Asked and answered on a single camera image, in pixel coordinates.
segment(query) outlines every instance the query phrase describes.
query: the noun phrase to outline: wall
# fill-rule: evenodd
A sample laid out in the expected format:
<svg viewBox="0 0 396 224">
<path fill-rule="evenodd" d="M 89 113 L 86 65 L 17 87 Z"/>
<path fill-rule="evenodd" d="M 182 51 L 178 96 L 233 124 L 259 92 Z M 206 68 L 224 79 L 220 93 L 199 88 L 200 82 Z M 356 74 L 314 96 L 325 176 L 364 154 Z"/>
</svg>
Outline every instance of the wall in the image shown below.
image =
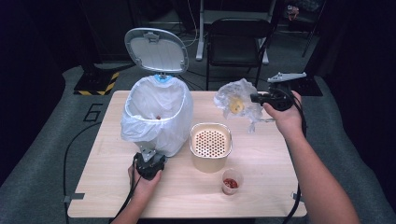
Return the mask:
<svg viewBox="0 0 396 224">
<path fill-rule="evenodd" d="M 362 1 L 354 6 L 334 68 L 325 80 L 346 133 L 396 211 L 394 8 L 394 1 Z"/>
<path fill-rule="evenodd" d="M 0 184 L 35 140 L 64 91 L 62 71 L 21 1 L 0 12 Z"/>
</svg>

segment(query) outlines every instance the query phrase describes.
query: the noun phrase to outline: wooden table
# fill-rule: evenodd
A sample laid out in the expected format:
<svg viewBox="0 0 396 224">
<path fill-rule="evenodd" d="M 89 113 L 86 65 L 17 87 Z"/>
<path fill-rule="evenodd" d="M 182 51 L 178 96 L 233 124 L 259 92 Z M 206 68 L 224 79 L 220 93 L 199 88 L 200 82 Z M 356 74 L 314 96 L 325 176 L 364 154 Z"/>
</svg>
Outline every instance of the wooden table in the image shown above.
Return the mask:
<svg viewBox="0 0 396 224">
<path fill-rule="evenodd" d="M 90 157 L 79 180 L 70 217 L 114 217 L 128 191 L 128 167 L 138 151 L 134 143 L 120 138 L 120 119 L 128 91 L 114 92 Z M 286 143 L 273 122 L 257 123 L 256 132 L 248 133 L 247 118 L 225 119 L 213 103 L 214 91 L 192 91 L 192 125 L 218 122 L 229 127 L 233 151 L 224 168 L 213 174 L 198 171 L 191 160 L 187 140 L 176 156 L 165 164 L 163 178 L 142 214 L 154 218 L 199 217 L 284 217 L 294 204 L 291 193 L 297 178 Z M 221 191 L 221 174 L 234 168 L 244 175 L 244 184 L 235 195 Z M 296 217 L 306 214 L 301 203 Z"/>
</svg>

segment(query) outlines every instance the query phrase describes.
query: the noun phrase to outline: crumpled plastic wrap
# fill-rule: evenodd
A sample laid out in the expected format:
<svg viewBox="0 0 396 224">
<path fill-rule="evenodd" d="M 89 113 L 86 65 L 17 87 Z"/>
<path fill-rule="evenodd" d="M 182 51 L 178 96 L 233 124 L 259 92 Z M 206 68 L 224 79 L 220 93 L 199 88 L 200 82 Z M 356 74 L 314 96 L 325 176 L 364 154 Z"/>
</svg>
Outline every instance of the crumpled plastic wrap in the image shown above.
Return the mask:
<svg viewBox="0 0 396 224">
<path fill-rule="evenodd" d="M 224 118 L 247 117 L 250 119 L 249 133 L 255 132 L 255 123 L 262 119 L 262 107 L 250 100 L 252 93 L 257 93 L 256 88 L 242 78 L 222 86 L 214 97 L 215 105 L 223 110 Z"/>
</svg>

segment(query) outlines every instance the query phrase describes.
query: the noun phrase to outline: chair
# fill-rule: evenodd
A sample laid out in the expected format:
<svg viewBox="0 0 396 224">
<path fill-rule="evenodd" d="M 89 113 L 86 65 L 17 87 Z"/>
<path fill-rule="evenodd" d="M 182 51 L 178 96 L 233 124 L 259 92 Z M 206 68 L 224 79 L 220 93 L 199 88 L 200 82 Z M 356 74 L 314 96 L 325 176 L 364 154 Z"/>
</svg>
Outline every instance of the chair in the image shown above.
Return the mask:
<svg viewBox="0 0 396 224">
<path fill-rule="evenodd" d="M 208 32 L 206 90 L 209 89 L 210 66 L 257 68 L 254 86 L 259 83 L 265 40 L 271 31 L 268 21 L 260 19 L 219 19 Z"/>
<path fill-rule="evenodd" d="M 299 6 L 303 1 L 295 1 L 295 0 L 276 0 L 276 6 L 273 13 L 273 18 L 271 23 L 273 24 L 274 31 L 279 23 L 280 19 L 287 20 L 289 22 L 289 28 L 291 30 L 299 30 L 299 31 L 307 31 L 307 43 L 305 45 L 302 57 L 305 57 L 305 54 L 308 50 L 309 45 L 311 44 L 312 37 L 318 28 L 318 22 L 322 15 L 323 9 L 326 5 L 326 0 L 318 0 L 321 4 L 318 6 L 318 9 L 315 11 L 306 10 L 303 7 L 299 7 L 298 15 L 290 20 L 289 15 L 287 13 L 287 5 L 293 4 Z"/>
</svg>

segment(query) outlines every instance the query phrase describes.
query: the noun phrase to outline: gray carpet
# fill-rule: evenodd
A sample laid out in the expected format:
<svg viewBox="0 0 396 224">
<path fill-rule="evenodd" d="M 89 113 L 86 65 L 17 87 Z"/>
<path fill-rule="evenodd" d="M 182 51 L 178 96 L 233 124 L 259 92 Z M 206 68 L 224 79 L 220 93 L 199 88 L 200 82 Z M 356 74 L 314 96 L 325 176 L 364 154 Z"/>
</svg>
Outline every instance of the gray carpet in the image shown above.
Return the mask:
<svg viewBox="0 0 396 224">
<path fill-rule="evenodd" d="M 275 34 L 268 49 L 270 64 L 262 68 L 261 79 L 277 72 L 302 72 L 314 45 L 301 57 L 306 40 L 298 35 Z M 194 60 L 196 43 L 189 47 L 189 72 L 182 75 L 192 91 L 205 87 L 205 59 Z M 98 66 L 111 68 L 122 64 Z M 129 90 L 141 77 L 152 75 L 137 66 L 120 72 L 112 92 L 106 96 L 74 95 L 73 89 L 82 75 L 80 67 L 64 72 L 64 96 L 48 122 L 0 188 L 0 223 L 65 223 L 63 193 L 64 153 L 70 145 L 66 162 L 66 194 L 74 192 L 90 153 L 99 125 L 114 91 Z M 337 105 L 321 77 L 317 83 L 322 97 L 304 97 L 307 138 L 323 162 L 345 188 L 356 206 L 361 223 L 396 223 L 396 216 L 386 201 L 374 173 L 360 159 L 347 138 Z M 215 90 L 224 83 L 211 85 Z M 260 91 L 267 90 L 261 81 Z M 99 111 L 96 121 L 84 121 L 92 104 Z M 108 219 L 70 218 L 70 223 L 107 223 Z M 281 217 L 258 218 L 256 223 L 282 223 Z M 294 218 L 290 223 L 309 223 L 308 217 Z"/>
</svg>

